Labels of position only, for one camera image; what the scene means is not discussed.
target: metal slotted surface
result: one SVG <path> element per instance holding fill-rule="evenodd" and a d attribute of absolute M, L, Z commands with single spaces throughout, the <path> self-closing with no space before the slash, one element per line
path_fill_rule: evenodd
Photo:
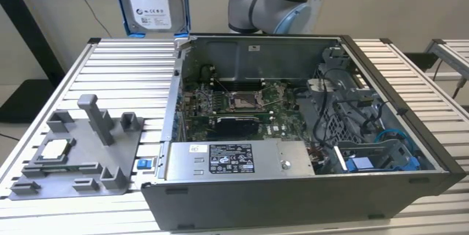
<path fill-rule="evenodd" d="M 400 51 L 392 45 L 381 43 L 380 40 L 357 40 L 357 42 L 425 125 L 437 135 L 452 156 L 469 171 L 469 122 L 467 115 L 453 105 L 453 101 L 448 100 L 448 96 L 438 88 L 433 87 L 433 83 L 414 70 L 413 64 L 400 55 Z M 76 109 L 74 102 L 83 92 L 98 94 L 102 99 L 98 105 L 102 108 L 108 108 L 112 116 L 119 115 L 123 111 L 137 112 L 147 118 L 147 131 L 142 136 L 138 156 L 154 157 L 159 149 L 159 130 L 163 126 L 165 114 L 163 102 L 169 92 L 167 87 L 165 89 L 165 84 L 169 83 L 171 76 L 171 71 L 165 70 L 171 66 L 165 65 L 167 64 L 165 61 L 174 59 L 171 56 L 169 58 L 153 57 L 151 54 L 170 55 L 173 41 L 103 40 L 92 49 L 95 51 L 84 53 L 72 67 L 68 74 L 70 82 L 64 82 L 63 88 L 59 89 L 62 91 L 60 97 L 52 104 L 52 108 L 70 109 L 72 116 L 82 116 L 83 113 Z M 38 127 L 39 129 L 35 130 L 31 137 L 27 135 L 23 137 L 14 151 L 18 153 L 18 157 L 16 160 L 11 158 L 8 160 L 12 164 L 10 170 L 6 170 L 8 166 L 2 167 L 2 170 L 7 171 L 8 174 L 0 185 L 2 195 L 7 195 L 10 192 L 7 188 L 12 183 L 11 178 L 19 176 L 23 167 L 22 161 L 32 157 L 35 149 L 31 147 L 40 143 L 40 132 L 47 131 L 42 123 L 38 124 Z M 153 172 L 139 172 L 133 176 L 133 181 L 139 182 L 149 179 L 147 177 L 151 175 Z M 63 234 L 64 227 L 68 234 L 154 234 L 161 232 L 147 203 L 138 191 L 108 197 L 15 202 L 3 199 L 0 200 L 0 208 L 0 232 L 4 234 L 27 234 L 28 232 Z M 441 196 L 418 199 L 390 220 L 251 228 L 195 234 L 424 235 L 468 234 L 468 230 L 469 177 Z"/>
<path fill-rule="evenodd" d="M 463 77 L 469 79 L 469 40 L 432 41 L 428 51 L 433 52 Z"/>

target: power supply label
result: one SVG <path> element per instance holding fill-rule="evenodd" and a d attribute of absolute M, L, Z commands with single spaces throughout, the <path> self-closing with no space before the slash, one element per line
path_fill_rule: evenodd
<path fill-rule="evenodd" d="M 209 149 L 210 173 L 254 173 L 254 155 L 250 144 L 211 144 Z"/>

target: black cable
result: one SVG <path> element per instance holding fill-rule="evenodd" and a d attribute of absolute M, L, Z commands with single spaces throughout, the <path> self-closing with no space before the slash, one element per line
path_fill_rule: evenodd
<path fill-rule="evenodd" d="M 10 138 L 10 139 L 12 139 L 12 140 L 20 141 L 19 138 L 15 138 L 15 137 L 12 137 L 12 136 L 10 136 L 10 135 L 4 135 L 3 133 L 0 133 L 0 136 L 3 136 L 3 137 L 6 137 L 6 138 Z"/>
<path fill-rule="evenodd" d="M 87 4 L 87 6 L 88 6 L 88 8 L 90 8 L 91 13 L 94 14 L 94 17 L 95 17 L 95 19 L 96 19 L 98 23 L 102 25 L 102 27 L 103 27 L 103 29 L 104 29 L 106 33 L 108 33 L 108 36 L 112 38 L 112 36 L 111 36 L 111 33 L 110 33 L 108 29 L 104 27 L 103 23 L 102 23 L 102 22 L 100 22 L 100 20 L 98 19 L 98 16 L 96 16 L 96 14 L 95 14 L 94 9 L 91 8 L 91 5 L 90 5 L 88 1 L 87 1 L 87 0 L 83 0 L 83 1 L 86 1 L 86 4 Z"/>
<path fill-rule="evenodd" d="M 457 93 L 460 93 L 461 88 L 456 88 L 455 93 L 453 93 L 453 99 L 456 99 Z"/>
<path fill-rule="evenodd" d="M 368 124 L 370 123 L 370 122 L 376 122 L 378 119 L 381 119 L 381 116 L 382 116 L 382 109 L 384 109 L 384 106 L 386 105 L 386 103 L 389 103 L 389 100 L 386 100 L 382 104 L 381 104 L 381 106 L 380 106 L 380 108 L 378 108 L 378 115 L 377 115 L 377 117 L 376 118 L 368 118 L 366 119 L 366 121 L 362 123 L 362 125 L 360 126 L 360 130 L 361 130 L 361 134 L 364 135 L 364 133 L 362 133 L 362 130 L 366 128 L 366 126 L 368 126 Z"/>
<path fill-rule="evenodd" d="M 438 74 L 438 70 L 440 70 L 440 67 L 441 67 L 441 63 L 442 63 L 442 60 L 440 59 L 440 63 L 438 63 L 437 69 L 434 70 L 433 81 L 437 78 L 437 74 Z"/>
<path fill-rule="evenodd" d="M 202 71 L 206 67 L 214 67 L 211 64 L 203 64 L 199 68 L 199 82 L 202 82 Z"/>
<path fill-rule="evenodd" d="M 328 88 L 326 88 L 325 79 L 322 79 L 322 89 L 324 89 L 322 105 L 321 105 L 321 109 L 320 109 L 320 117 L 317 118 L 317 121 L 316 121 L 314 126 L 313 126 L 313 136 L 314 136 L 314 139 L 317 139 L 320 141 L 321 145 L 326 146 L 328 148 L 332 148 L 330 145 L 317 135 L 317 128 L 318 128 L 320 122 L 322 120 L 324 113 L 326 112 L 326 105 L 328 105 Z"/>

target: cable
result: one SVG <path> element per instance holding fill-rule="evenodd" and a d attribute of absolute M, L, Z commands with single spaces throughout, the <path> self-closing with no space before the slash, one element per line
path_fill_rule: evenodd
<path fill-rule="evenodd" d="M 108 36 L 112 38 L 108 29 L 106 28 L 106 26 L 103 25 L 103 23 L 102 23 L 100 20 L 98 19 L 98 16 L 96 16 L 96 14 L 95 14 L 94 9 L 91 8 L 91 5 L 90 5 L 88 1 L 87 1 L 87 0 L 83 0 L 83 1 L 86 1 L 86 4 L 87 4 L 87 6 L 88 6 L 88 8 L 90 8 L 90 11 L 91 11 L 91 13 L 94 14 L 94 17 L 95 17 L 95 19 L 96 19 L 96 22 L 102 25 L 102 27 L 103 27 L 106 33 L 108 33 Z"/>
<path fill-rule="evenodd" d="M 320 141 L 320 144 L 324 146 L 328 146 L 328 148 L 332 148 L 330 144 L 328 144 L 318 136 L 317 136 L 317 127 L 320 125 L 320 122 L 322 120 L 324 117 L 324 113 L 326 112 L 326 105 L 328 105 L 328 88 L 326 88 L 326 82 L 325 79 L 322 79 L 322 105 L 321 105 L 321 110 L 320 110 L 320 117 L 317 118 L 317 121 L 314 123 L 313 126 L 313 136 L 314 139 L 317 139 Z"/>
<path fill-rule="evenodd" d="M 3 133 L 0 133 L 0 136 L 3 136 L 3 137 L 6 137 L 6 138 L 10 138 L 10 139 L 12 139 L 12 140 L 20 141 L 19 138 L 15 138 L 15 137 L 12 137 L 12 136 L 10 136 L 10 135 L 4 135 Z"/>
<path fill-rule="evenodd" d="M 203 64 L 202 66 L 201 66 L 201 68 L 199 68 L 199 82 L 202 81 L 202 71 L 203 71 L 203 69 L 206 68 L 206 67 L 214 67 L 214 65 L 211 65 L 211 64 Z"/>
<path fill-rule="evenodd" d="M 456 88 L 455 94 L 453 94 L 453 97 L 452 97 L 453 99 L 456 99 L 457 93 L 460 93 L 460 89 L 461 89 L 461 88 Z"/>
<path fill-rule="evenodd" d="M 410 147 L 412 147 L 410 153 L 413 153 L 413 151 L 414 151 L 413 142 L 410 141 L 408 135 L 406 135 L 401 130 L 398 130 L 398 129 L 386 129 L 386 130 L 384 130 L 384 131 L 376 136 L 374 142 L 377 143 L 377 142 L 380 141 L 381 137 L 382 137 L 386 133 L 389 133 L 389 132 L 397 133 L 398 135 L 401 135 L 401 136 L 404 137 L 405 140 L 408 140 L 409 145 L 410 145 Z"/>
<path fill-rule="evenodd" d="M 360 131 L 361 131 L 361 134 L 364 135 L 362 131 L 364 129 L 366 128 L 366 125 L 370 123 L 370 122 L 376 122 L 378 119 L 381 119 L 381 116 L 382 116 L 382 109 L 384 109 L 384 106 L 386 105 L 386 103 L 389 103 L 389 100 L 386 100 L 380 108 L 378 108 L 378 116 L 373 119 L 372 117 L 366 119 L 366 121 L 362 123 L 362 125 L 360 126 Z"/>
<path fill-rule="evenodd" d="M 440 63 L 438 63 L 437 69 L 434 70 L 433 81 L 437 78 L 437 74 L 438 74 L 438 70 L 440 70 L 440 67 L 441 67 L 441 63 L 442 63 L 442 59 L 440 59 Z"/>

